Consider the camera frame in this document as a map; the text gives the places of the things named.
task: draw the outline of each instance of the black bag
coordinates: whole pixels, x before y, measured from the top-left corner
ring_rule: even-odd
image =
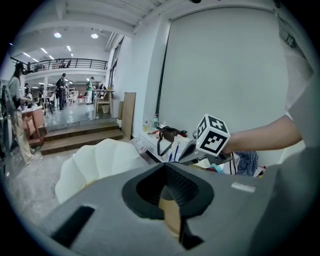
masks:
[[[158,140],[158,144],[157,144],[157,151],[158,151],[158,155],[160,157],[162,157],[165,153],[167,153],[167,151],[171,148],[172,143],[174,142],[175,137],[177,135],[187,137],[187,131],[186,130],[177,130],[177,129],[171,128],[169,126],[165,126],[159,131],[159,140]],[[160,142],[162,141],[163,138],[165,138],[167,141],[171,142],[171,144],[162,153],[160,153]]]

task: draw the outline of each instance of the white wall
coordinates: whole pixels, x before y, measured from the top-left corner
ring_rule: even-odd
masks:
[[[5,57],[2,61],[0,68],[0,80],[10,80],[12,75],[15,72],[15,64],[10,59],[8,53],[5,54]]]
[[[132,124],[134,137],[142,131],[145,109],[150,108],[152,116],[155,114],[168,24],[162,17],[155,19],[132,39],[125,37],[120,49],[114,97],[123,100],[125,92],[136,93]],[[149,97],[155,98],[150,105]]]
[[[125,37],[118,55],[118,62],[115,71],[115,100],[123,101],[126,92],[134,93],[137,91],[132,86],[132,79],[132,39]]]
[[[159,120],[189,136],[204,114],[231,133],[284,114],[288,72],[273,13],[250,8],[197,12],[171,24]],[[276,164],[283,150],[258,152]]]
[[[143,120],[153,120],[156,113],[158,92],[160,76],[163,67],[166,46],[170,31],[170,22],[166,19],[161,19],[159,22],[159,27],[154,43],[154,48],[152,52],[150,69],[148,74],[145,100],[144,100],[144,110],[143,110]]]

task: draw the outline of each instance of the gray floor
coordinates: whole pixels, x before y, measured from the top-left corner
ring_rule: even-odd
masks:
[[[53,115],[48,112],[48,117],[45,117],[44,124],[46,127],[55,126],[57,129],[64,128],[62,126],[70,127],[74,123],[86,122],[91,120],[107,120],[111,119],[110,113],[103,113],[99,111],[94,118],[94,105],[87,105],[85,103],[68,104],[63,110],[57,107],[53,108]]]
[[[4,183],[17,214],[37,226],[59,203],[55,194],[55,186],[60,178],[63,162],[77,149],[56,154],[34,154],[34,160],[26,166],[20,152],[16,148],[5,160],[8,176],[3,177]],[[149,164],[155,162],[147,155],[144,157]]]

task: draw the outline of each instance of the wooden stairs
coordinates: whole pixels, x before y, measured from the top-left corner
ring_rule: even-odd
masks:
[[[105,139],[120,140],[123,137],[115,122],[70,127],[48,132],[40,152],[49,155],[79,149],[84,145],[96,145]]]

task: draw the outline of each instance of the blue cloth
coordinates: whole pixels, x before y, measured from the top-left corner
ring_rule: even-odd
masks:
[[[235,151],[239,156],[237,175],[253,176],[258,168],[258,154],[256,151]]]

